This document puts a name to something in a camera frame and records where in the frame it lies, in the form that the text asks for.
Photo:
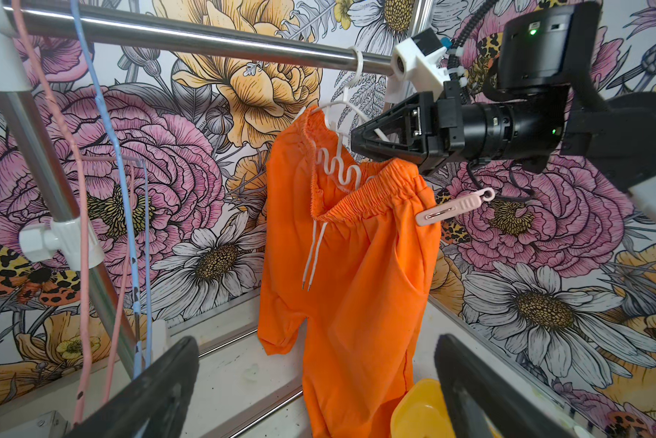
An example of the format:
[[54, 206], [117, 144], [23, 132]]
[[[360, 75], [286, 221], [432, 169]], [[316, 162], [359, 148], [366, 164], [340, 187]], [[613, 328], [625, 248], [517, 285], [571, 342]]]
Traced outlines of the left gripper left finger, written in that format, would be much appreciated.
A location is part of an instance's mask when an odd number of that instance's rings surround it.
[[198, 377], [195, 338], [183, 337], [69, 437], [179, 437]]

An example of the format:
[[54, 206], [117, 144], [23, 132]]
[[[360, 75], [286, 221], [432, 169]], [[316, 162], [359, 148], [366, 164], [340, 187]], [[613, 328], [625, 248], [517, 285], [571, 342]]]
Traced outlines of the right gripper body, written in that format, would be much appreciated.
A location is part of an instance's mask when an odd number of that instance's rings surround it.
[[417, 93], [351, 132], [355, 153], [376, 162], [398, 158], [430, 175], [459, 153], [459, 99]]

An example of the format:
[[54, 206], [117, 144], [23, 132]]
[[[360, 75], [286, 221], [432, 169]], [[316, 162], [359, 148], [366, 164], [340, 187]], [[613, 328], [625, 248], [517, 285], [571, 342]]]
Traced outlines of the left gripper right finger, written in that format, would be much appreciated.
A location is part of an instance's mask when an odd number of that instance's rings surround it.
[[457, 337], [438, 339], [434, 355], [441, 391], [457, 437], [572, 437], [499, 376]]

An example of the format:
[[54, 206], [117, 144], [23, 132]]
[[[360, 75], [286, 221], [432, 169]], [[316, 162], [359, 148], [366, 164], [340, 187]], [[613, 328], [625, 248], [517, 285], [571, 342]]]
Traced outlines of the pink clothespin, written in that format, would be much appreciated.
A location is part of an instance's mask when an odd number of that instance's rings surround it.
[[415, 216], [418, 226], [430, 226], [458, 215], [464, 215], [479, 209], [483, 204], [495, 199], [495, 192], [490, 187], [452, 199]]

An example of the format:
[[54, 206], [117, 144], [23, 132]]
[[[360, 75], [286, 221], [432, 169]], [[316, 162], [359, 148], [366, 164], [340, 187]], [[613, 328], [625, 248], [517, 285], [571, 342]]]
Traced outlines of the white hanger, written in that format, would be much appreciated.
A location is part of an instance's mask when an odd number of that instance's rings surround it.
[[[355, 76], [348, 81], [348, 84], [343, 88], [343, 95], [341, 100], [331, 101], [324, 105], [319, 106], [316, 109], [312, 110], [312, 114], [318, 111], [327, 110], [330, 107], [336, 105], [343, 105], [355, 112], [355, 114], [362, 120], [362, 122], [367, 122], [366, 113], [361, 111], [357, 105], [353, 104], [350, 101], [349, 91], [350, 89], [359, 82], [362, 78], [364, 72], [364, 55], [356, 47], [350, 47], [351, 51], [355, 54], [357, 67], [355, 71]], [[351, 164], [346, 166], [346, 163], [343, 159], [343, 149], [344, 149], [344, 133], [337, 133], [337, 146], [336, 152], [331, 154], [326, 148], [318, 148], [315, 158], [315, 164], [321, 166], [324, 169], [324, 173], [327, 176], [335, 177], [339, 186], [344, 190], [354, 189], [358, 190], [362, 184], [363, 175], [362, 170], [357, 164]]]

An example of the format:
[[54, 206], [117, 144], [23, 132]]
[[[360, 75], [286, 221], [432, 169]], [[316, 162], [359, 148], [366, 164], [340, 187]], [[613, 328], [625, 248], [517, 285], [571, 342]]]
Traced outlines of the orange shorts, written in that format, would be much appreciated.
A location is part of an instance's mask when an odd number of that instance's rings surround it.
[[316, 437], [387, 437], [412, 387], [439, 252], [435, 204], [415, 164], [362, 162], [342, 188], [317, 163], [338, 138], [311, 108], [275, 140], [267, 164], [267, 237], [258, 337], [269, 355], [306, 327], [302, 391]]

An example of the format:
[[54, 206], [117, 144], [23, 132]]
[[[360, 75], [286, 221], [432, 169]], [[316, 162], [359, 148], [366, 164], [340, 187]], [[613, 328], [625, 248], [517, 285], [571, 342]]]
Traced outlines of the pink hanger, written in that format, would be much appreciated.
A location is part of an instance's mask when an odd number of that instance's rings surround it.
[[74, 140], [73, 134], [70, 131], [67, 122], [61, 113], [60, 107], [56, 101], [55, 95], [50, 87], [45, 72], [41, 67], [41, 62], [36, 60], [36, 53], [34, 45], [32, 45], [25, 19], [21, 10], [21, 1], [13, 1], [12, 8], [14, 11], [14, 19], [16, 27], [19, 32], [19, 38], [28, 53], [28, 57], [36, 72], [36, 75], [41, 83], [43, 91], [46, 95], [46, 102], [52, 116], [61, 132], [63, 138], [68, 142], [70, 150], [76, 163], [78, 188], [79, 188], [79, 217], [74, 219], [79, 229], [80, 242], [77, 246], [73, 241], [74, 226], [56, 226], [57, 231], [69, 231], [70, 237], [65, 239], [65, 249], [67, 256], [74, 256], [74, 250], [77, 250], [77, 255], [80, 257], [80, 279], [81, 279], [81, 314], [80, 314], [80, 339], [81, 346], [83, 347], [83, 368], [81, 369], [81, 378], [79, 381], [78, 390], [76, 393], [76, 405], [73, 418], [73, 426], [77, 427], [83, 422], [86, 392], [89, 388], [90, 375], [92, 371], [92, 343], [90, 334], [90, 242], [91, 242], [91, 228], [88, 217], [88, 207], [86, 202], [86, 182], [83, 167], [83, 157], [81, 157], [80, 148]]

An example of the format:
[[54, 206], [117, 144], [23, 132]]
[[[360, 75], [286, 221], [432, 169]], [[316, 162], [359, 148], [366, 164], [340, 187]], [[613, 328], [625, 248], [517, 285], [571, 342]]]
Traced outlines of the blue hanger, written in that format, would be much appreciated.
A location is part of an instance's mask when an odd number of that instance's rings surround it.
[[145, 370], [146, 365], [151, 361], [152, 349], [152, 321], [148, 321], [146, 338], [146, 349], [142, 335], [140, 333], [140, 319], [142, 316], [142, 301], [141, 301], [141, 279], [140, 269], [138, 263], [138, 250], [136, 249], [136, 228], [134, 227], [134, 210], [131, 201], [131, 189], [134, 188], [134, 177], [126, 178], [125, 176], [125, 157], [123, 156], [120, 141], [115, 133], [114, 124], [110, 112], [108, 111], [105, 96], [97, 76], [94, 62], [89, 51], [89, 45], [84, 32], [83, 19], [81, 18], [81, 9], [79, 1], [70, 1], [70, 12], [72, 12], [75, 32], [81, 47], [87, 52], [86, 63], [88, 72], [92, 79], [92, 85], [95, 89], [95, 102], [96, 107], [101, 115], [102, 124], [106, 134], [108, 135], [112, 147], [114, 147], [114, 157], [117, 164], [119, 173], [119, 186], [122, 192], [122, 206], [123, 217], [125, 218], [126, 242], [128, 246], [128, 265], [131, 270], [131, 293], [133, 299], [133, 312], [134, 312], [134, 362], [133, 362], [133, 379], [136, 379]]

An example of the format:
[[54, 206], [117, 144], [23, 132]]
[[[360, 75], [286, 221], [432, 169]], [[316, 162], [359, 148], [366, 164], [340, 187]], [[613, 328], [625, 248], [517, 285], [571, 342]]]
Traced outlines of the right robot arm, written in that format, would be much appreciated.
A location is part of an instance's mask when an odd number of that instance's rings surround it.
[[412, 162], [430, 175], [449, 162], [469, 168], [509, 161], [541, 173], [553, 153], [586, 158], [656, 223], [656, 93], [603, 99], [591, 75], [595, 2], [518, 16], [503, 29], [499, 55], [483, 84], [486, 102], [466, 100], [461, 57], [483, 3], [444, 46], [431, 30], [394, 48], [393, 78], [415, 94], [353, 129], [367, 158]]

